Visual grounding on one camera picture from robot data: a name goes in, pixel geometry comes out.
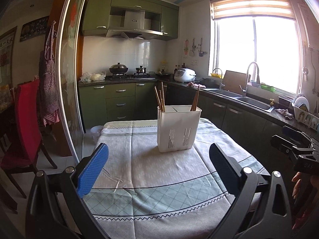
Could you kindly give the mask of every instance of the stainless steel range hood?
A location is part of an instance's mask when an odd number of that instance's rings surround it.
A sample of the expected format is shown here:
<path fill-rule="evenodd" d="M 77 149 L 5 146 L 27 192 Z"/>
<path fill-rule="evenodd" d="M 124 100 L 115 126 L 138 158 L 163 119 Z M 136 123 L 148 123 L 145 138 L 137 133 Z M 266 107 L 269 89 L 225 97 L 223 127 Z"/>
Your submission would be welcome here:
<path fill-rule="evenodd" d="M 139 38 L 150 40 L 163 36 L 162 32 L 144 29 L 145 11 L 126 10 L 124 27 L 110 26 L 106 37 Z"/>

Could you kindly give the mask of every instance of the rice cooker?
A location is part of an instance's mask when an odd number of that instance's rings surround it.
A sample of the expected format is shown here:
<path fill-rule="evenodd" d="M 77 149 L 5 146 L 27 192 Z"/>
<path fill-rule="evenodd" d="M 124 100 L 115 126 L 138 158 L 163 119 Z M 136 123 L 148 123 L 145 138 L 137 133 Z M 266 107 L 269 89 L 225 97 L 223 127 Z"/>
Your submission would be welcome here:
<path fill-rule="evenodd" d="M 196 77 L 195 71 L 188 68 L 182 68 L 176 71 L 174 80 L 177 82 L 191 82 Z"/>

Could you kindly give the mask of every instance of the dish rack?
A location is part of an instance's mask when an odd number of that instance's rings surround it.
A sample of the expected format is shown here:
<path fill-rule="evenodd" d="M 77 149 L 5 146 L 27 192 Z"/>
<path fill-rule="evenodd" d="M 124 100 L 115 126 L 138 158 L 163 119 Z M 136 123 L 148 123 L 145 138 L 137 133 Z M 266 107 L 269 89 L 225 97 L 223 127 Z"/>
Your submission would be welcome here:
<path fill-rule="evenodd" d="M 202 110 L 191 105 L 157 107 L 157 146 L 161 153 L 192 148 Z"/>
<path fill-rule="evenodd" d="M 317 124 L 319 124 L 319 118 L 310 114 L 309 112 L 305 112 L 298 107 L 296 107 L 293 103 L 293 110 L 295 111 L 295 118 L 298 122 L 305 124 L 306 126 L 317 130 Z"/>

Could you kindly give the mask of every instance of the chair seat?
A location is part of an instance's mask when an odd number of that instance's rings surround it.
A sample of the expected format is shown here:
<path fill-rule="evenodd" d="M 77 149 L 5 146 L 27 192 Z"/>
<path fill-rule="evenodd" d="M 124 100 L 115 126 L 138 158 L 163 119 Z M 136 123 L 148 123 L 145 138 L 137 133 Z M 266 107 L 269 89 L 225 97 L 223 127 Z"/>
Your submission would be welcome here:
<path fill-rule="evenodd" d="M 20 143 L 11 144 L 5 153 L 2 162 L 1 169 L 8 170 L 16 167 L 28 167 L 33 162 L 30 159 L 25 159 Z"/>

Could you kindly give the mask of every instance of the upper cabinet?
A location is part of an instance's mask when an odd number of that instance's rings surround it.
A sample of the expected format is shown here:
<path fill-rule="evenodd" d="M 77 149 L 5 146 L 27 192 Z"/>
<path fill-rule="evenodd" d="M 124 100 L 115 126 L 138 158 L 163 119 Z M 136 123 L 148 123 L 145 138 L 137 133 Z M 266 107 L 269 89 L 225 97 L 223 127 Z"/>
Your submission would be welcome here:
<path fill-rule="evenodd" d="M 88 0 L 82 33 L 84 36 L 105 36 L 114 26 L 124 27 L 125 9 L 145 11 L 144 29 L 162 32 L 157 39 L 178 37 L 177 5 L 163 0 Z"/>

